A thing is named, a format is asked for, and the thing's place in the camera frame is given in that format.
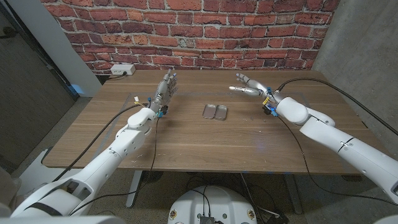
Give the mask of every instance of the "concrete wall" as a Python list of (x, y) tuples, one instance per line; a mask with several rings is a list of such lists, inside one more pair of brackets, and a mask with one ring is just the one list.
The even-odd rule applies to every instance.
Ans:
[[(396, 0), (342, 0), (312, 67), (395, 129), (398, 129), (397, 9)], [(347, 101), (398, 159), (398, 136)]]

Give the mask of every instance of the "metal tray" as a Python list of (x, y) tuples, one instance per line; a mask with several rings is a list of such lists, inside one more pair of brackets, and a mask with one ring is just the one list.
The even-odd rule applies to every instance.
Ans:
[(203, 117), (213, 119), (216, 114), (216, 105), (206, 105), (203, 110)]
[(218, 121), (225, 121), (227, 108), (224, 105), (217, 105), (214, 119)]

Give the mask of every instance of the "wire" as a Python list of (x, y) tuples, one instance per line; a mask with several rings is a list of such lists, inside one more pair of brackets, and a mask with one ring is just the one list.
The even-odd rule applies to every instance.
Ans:
[(116, 77), (112, 77), (112, 78), (108, 78), (108, 80), (115, 80), (117, 78), (121, 78), (121, 77), (126, 76), (126, 75), (127, 75), (127, 72), (123, 72), (122, 75), (119, 75), (119, 76), (116, 76)]
[(248, 194), (249, 194), (251, 203), (253, 203), (253, 208), (255, 209), (256, 213), (259, 214), (259, 216), (260, 216), (260, 218), (261, 218), (261, 221), (262, 221), (263, 223), (265, 223), (264, 219), (262, 218), (262, 215), (259, 213), (259, 211), (258, 211), (258, 209), (257, 209), (257, 205), (254, 203), (254, 200), (253, 200), (253, 198), (251, 197), (249, 187), (248, 187), (248, 185), (247, 185), (247, 183), (246, 183), (246, 181), (245, 181), (245, 179), (244, 179), (242, 173), (241, 173), (241, 177), (242, 177), (242, 180), (243, 180), (243, 182), (244, 182), (244, 185), (246, 186), (246, 190), (248, 190)]
[(70, 169), (80, 160), (80, 158), (86, 154), (86, 152), (89, 150), (89, 148), (94, 144), (94, 142), (99, 138), (99, 136), (105, 131), (105, 129), (122, 113), (126, 112), (127, 110), (131, 109), (131, 108), (135, 108), (139, 105), (132, 105), (129, 106), (128, 108), (118, 112), (107, 124), (105, 124), (105, 126), (102, 128), (101, 131), (99, 131), (99, 133), (95, 136), (95, 138), (89, 143), (89, 145), (85, 148), (85, 150), (83, 150), (83, 152), (80, 153), (80, 155), (64, 170), (62, 171), (62, 173), (60, 175), (58, 175), (58, 177), (56, 177), (53, 182), (59, 180), (63, 175), (65, 175), (68, 171), (70, 171)]
[(140, 187), (138, 190), (135, 190), (133, 192), (129, 192), (129, 193), (124, 193), (124, 194), (107, 194), (107, 195), (102, 195), (99, 196), (97, 198), (94, 198), (93, 200), (90, 200), (89, 202), (86, 202), (85, 204), (83, 204), (82, 206), (78, 207), (76, 210), (72, 211), (69, 216), (73, 215), (75, 212), (79, 211), (81, 208), (85, 207), (86, 205), (93, 203), (94, 201), (104, 198), (104, 197), (114, 197), (114, 196), (125, 196), (125, 195), (130, 195), (130, 194), (134, 194), (137, 193), (138, 191), (140, 191), (141, 189), (143, 189), (149, 182), (150, 180), (150, 175), (152, 174), (152, 168), (154, 167), (154, 163), (155, 163), (155, 158), (156, 158), (156, 145), (157, 145), (157, 123), (159, 122), (159, 119), (156, 121), (156, 128), (155, 128), (155, 153), (154, 153), (154, 159), (152, 160), (152, 165), (150, 166), (150, 170), (149, 170), (149, 175), (148, 175), (148, 179), (147, 181), (142, 185), (142, 187)]
[(350, 96), (348, 93), (344, 92), (343, 90), (340, 90), (339, 88), (337, 88), (336, 86), (332, 85), (331, 83), (328, 83), (326, 81), (323, 80), (319, 80), (317, 78), (293, 78), (291, 80), (287, 80), (286, 82), (282, 83), (280, 85), (280, 87), (278, 87), (277, 91), (282, 91), (282, 89), (285, 87), (286, 84), (290, 83), (290, 82), (294, 82), (294, 81), (300, 81), (300, 80), (307, 80), (307, 81), (315, 81), (315, 82), (320, 82), (323, 83), (327, 86), (332, 87), (333, 89), (337, 90), (338, 92), (340, 92), (341, 94), (347, 96), (350, 100), (352, 100), (354, 103), (356, 103), (358, 106), (360, 106), (363, 110), (365, 110), (366, 112), (368, 112), (373, 118), (375, 118), (376, 120), (378, 120), (382, 125), (384, 125), (386, 128), (390, 129), (390, 131), (392, 131), (394, 134), (396, 134), (398, 136), (398, 131), (395, 130), (393, 127), (391, 127), (389, 124), (387, 124), (385, 121), (383, 121), (381, 118), (379, 118), (376, 114), (374, 114), (372, 111), (370, 111), (369, 109), (367, 109), (362, 103), (360, 103), (358, 100), (355, 100), (352, 96)]
[(384, 199), (381, 199), (381, 198), (370, 197), (370, 196), (364, 196), (364, 195), (351, 195), (351, 194), (337, 193), (337, 192), (332, 192), (332, 191), (330, 191), (330, 190), (324, 189), (323, 187), (319, 186), (319, 185), (315, 182), (315, 180), (313, 179), (313, 177), (312, 177), (312, 175), (311, 175), (311, 173), (310, 173), (310, 169), (308, 168), (307, 160), (305, 159), (304, 151), (303, 151), (303, 149), (302, 149), (302, 147), (301, 147), (301, 145), (300, 145), (300, 143), (299, 143), (299, 140), (296, 138), (296, 135), (295, 135), (295, 134), (293, 133), (293, 131), (287, 126), (287, 124), (285, 123), (285, 121), (282, 120), (282, 118), (280, 118), (280, 117), (278, 117), (278, 118), (285, 124), (286, 128), (290, 131), (290, 133), (292, 133), (293, 137), (296, 139), (297, 144), (298, 144), (298, 146), (299, 146), (299, 148), (300, 148), (300, 150), (301, 150), (301, 153), (302, 153), (302, 155), (303, 155), (304, 163), (305, 163), (305, 167), (307, 168), (308, 175), (310, 176), (312, 182), (313, 182), (317, 187), (319, 187), (320, 189), (322, 189), (322, 190), (324, 190), (324, 191), (326, 191), (326, 192), (328, 192), (328, 193), (335, 194), (335, 195), (341, 195), (341, 196), (347, 196), (347, 197), (368, 198), (368, 199), (379, 200), (379, 201), (382, 201), (382, 202), (390, 203), (391, 205), (398, 206), (397, 203), (390, 202), (390, 201), (388, 201), (388, 200), (384, 200)]

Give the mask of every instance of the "white power strip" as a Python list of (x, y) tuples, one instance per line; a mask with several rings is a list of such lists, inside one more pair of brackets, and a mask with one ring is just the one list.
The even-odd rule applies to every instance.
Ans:
[(124, 72), (127, 72), (127, 75), (132, 75), (136, 68), (134, 65), (113, 65), (111, 71), (113, 75), (123, 75)]

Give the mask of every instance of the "brick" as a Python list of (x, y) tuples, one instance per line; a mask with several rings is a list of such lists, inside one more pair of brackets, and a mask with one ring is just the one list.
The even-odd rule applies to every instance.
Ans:
[(100, 22), (86, 22), (75, 20), (75, 25), (77, 30), (92, 31), (100, 34), (106, 33), (105, 26)]
[(300, 49), (310, 49), (314, 40), (305, 38), (286, 38), (283, 43), (283, 47), (296, 47)]
[(206, 66), (206, 67), (220, 67), (223, 63), (220, 59), (195, 59), (196, 66)]
[(154, 30), (157, 35), (169, 35), (169, 28), (167, 26), (154, 24)]
[(303, 9), (305, 0), (277, 0), (274, 12), (297, 12)]
[(139, 45), (147, 45), (148, 44), (148, 36), (146, 35), (134, 35), (134, 43)]
[(294, 21), (299, 24), (317, 24), (323, 25), (329, 19), (328, 14), (300, 12), (294, 16)]
[(237, 40), (226, 40), (226, 41), (224, 41), (224, 48), (225, 49), (235, 49), (237, 45), (238, 45), (238, 41)]
[(245, 39), (239, 41), (239, 46), (241, 48), (254, 48), (260, 49), (267, 47), (268, 39)]
[(189, 47), (189, 48), (193, 48), (195, 47), (195, 42), (193, 39), (179, 39), (178, 40), (178, 45), (180, 47)]
[(164, 0), (148, 0), (150, 9), (164, 9)]
[(313, 63), (314, 63), (314, 59), (307, 59), (306, 61), (305, 61), (305, 65), (304, 65), (304, 68), (309, 68), (309, 69), (311, 69), (312, 68), (312, 65), (313, 65)]
[(193, 19), (192, 13), (179, 13), (178, 14), (178, 23), (191, 24), (192, 19)]
[(224, 59), (223, 60), (223, 67), (224, 68), (234, 68), (236, 66), (235, 59)]
[(174, 49), (173, 50), (173, 54), (174, 54), (174, 56), (199, 57), (200, 56), (200, 51)]
[(143, 24), (140, 22), (123, 22), (122, 28), (124, 32), (145, 32), (147, 34), (152, 33), (152, 26), (149, 24)]
[(95, 9), (91, 10), (90, 14), (96, 21), (127, 20), (124, 9)]
[(180, 65), (180, 58), (169, 56), (153, 56), (154, 64), (159, 65)]
[(177, 16), (174, 12), (144, 12), (144, 19), (148, 22), (175, 23)]
[(90, 39), (93, 43), (96, 44), (103, 44), (104, 42), (102, 41), (102, 38), (100, 35), (96, 35), (96, 34), (88, 34), (90, 36)]
[(62, 27), (62, 29), (66, 30), (66, 31), (75, 31), (72, 21), (66, 21), (66, 20), (62, 20), (62, 19), (57, 19), (57, 20), (58, 20), (60, 26)]
[(333, 12), (338, 6), (339, 0), (326, 0), (323, 3), (322, 11)]
[(76, 53), (83, 53), (85, 50), (82, 45), (72, 45)]
[(314, 38), (324, 38), (326, 36), (326, 32), (328, 28), (314, 28), (311, 34), (311, 37)]
[(322, 2), (322, 0), (307, 0), (305, 7), (308, 10), (318, 11), (321, 9)]
[(131, 44), (130, 35), (104, 35), (102, 40), (105, 44)]
[(224, 51), (224, 52), (216, 52), (217, 58), (236, 58), (241, 59), (243, 56), (242, 51)]
[(77, 16), (79, 18), (81, 18), (81, 19), (92, 20), (92, 18), (90, 16), (90, 13), (86, 9), (77, 9), (77, 8), (75, 8), (75, 12), (76, 12)]
[(321, 45), (322, 45), (322, 42), (323, 42), (323, 40), (316, 40), (314, 43), (313, 43), (313, 49), (320, 49), (321, 48)]
[(217, 38), (219, 30), (215, 27), (205, 27), (205, 37)]
[(86, 53), (115, 53), (114, 47), (103, 45), (85, 45)]
[(172, 36), (201, 37), (203, 29), (202, 26), (172, 26), (170, 33)]
[(158, 70), (158, 69), (161, 69), (161, 67), (158, 66), (158, 65), (141, 65), (141, 64), (135, 64), (134, 66), (135, 66), (135, 68), (136, 68), (137, 70)]
[(228, 22), (232, 26), (240, 26), (242, 25), (243, 15), (238, 14), (229, 14), (228, 15)]
[(232, 28), (232, 27), (221, 27), (220, 28), (221, 38), (245, 38), (250, 37), (249, 28)]
[(198, 49), (222, 49), (224, 46), (223, 40), (196, 39), (195, 43)]
[(218, 12), (220, 9), (220, 0), (203, 0), (203, 10)]
[(257, 50), (247, 50), (243, 54), (243, 59), (254, 59), (257, 57)]
[(282, 38), (271, 38), (268, 41), (268, 46), (272, 48), (279, 48), (282, 46), (282, 42), (284, 40)]
[(251, 31), (251, 37), (264, 37), (266, 35), (266, 28), (264, 27), (253, 27)]
[(80, 58), (85, 62), (92, 62), (97, 60), (94, 54), (79, 54)]
[(226, 25), (226, 14), (209, 14), (196, 12), (193, 22), (197, 24), (223, 24)]
[(214, 52), (201, 52), (201, 57), (202, 58), (214, 58)]
[(140, 11), (128, 9), (127, 15), (129, 16), (130, 20), (139, 21), (139, 22), (144, 21), (144, 18), (142, 17), (142, 13)]
[(167, 0), (172, 10), (201, 10), (201, 0)]
[(62, 16), (76, 17), (75, 11), (67, 5), (45, 6), (45, 8), (51, 13), (51, 15), (55, 17), (62, 17)]
[(264, 64), (264, 59), (238, 60), (236, 62), (236, 67), (237, 68), (262, 67), (263, 64)]
[(303, 50), (301, 54), (302, 59), (315, 59), (318, 55), (317, 50)]
[(222, 12), (254, 12), (257, 0), (221, 0)]
[(110, 34), (123, 32), (122, 26), (118, 22), (108, 22), (105, 24), (105, 28)]
[(258, 13), (272, 12), (273, 6), (274, 6), (273, 0), (259, 1), (259, 6), (257, 8), (257, 12)]
[(305, 61), (300, 59), (283, 59), (277, 62), (278, 67), (302, 68)]
[(312, 27), (309, 27), (309, 26), (298, 25), (295, 35), (299, 36), (299, 37), (308, 37), (308, 36), (310, 36), (311, 29), (312, 29)]
[(113, 0), (113, 3), (117, 6), (147, 9), (147, 0)]
[(173, 50), (172, 49), (157, 49), (157, 54), (158, 55), (168, 55), (172, 56), (173, 55)]
[(94, 68), (97, 70), (105, 70), (110, 69), (113, 66), (112, 63), (109, 62), (96, 62), (94, 63)]
[(287, 50), (286, 58), (298, 59), (300, 58), (301, 52), (302, 50), (294, 50), (294, 49)]
[(268, 25), (273, 24), (276, 20), (275, 15), (260, 15), (260, 16), (252, 16), (248, 15), (244, 18), (245, 25)]
[(170, 47), (178, 46), (177, 40), (171, 37), (149, 37), (149, 40), (150, 43), (153, 45), (170, 46)]
[(68, 37), (68, 40), (71, 43), (91, 43), (90, 37), (88, 34), (65, 34)]
[(140, 56), (138, 56), (138, 62), (139, 63), (152, 63), (152, 57), (146, 56), (146, 55), (140, 55)]
[(193, 58), (182, 58), (181, 65), (193, 66)]
[(94, 0), (96, 6), (107, 6), (110, 2), (111, 0)]
[(93, 6), (93, 0), (62, 0), (66, 4), (75, 6)]
[(126, 63), (137, 63), (137, 56), (124, 55), (124, 54), (112, 54), (112, 59), (114, 62), (126, 62)]
[(132, 54), (155, 55), (155, 47), (131, 47)]
[(267, 37), (283, 37), (294, 35), (295, 26), (286, 27), (268, 27)]
[(97, 58), (97, 60), (105, 60), (105, 61), (111, 60), (110, 54), (95, 54), (95, 57)]
[(287, 50), (259, 50), (257, 58), (285, 58)]
[(129, 47), (118, 47), (116, 48), (116, 50), (118, 50), (118, 53), (120, 54), (130, 54), (131, 50)]

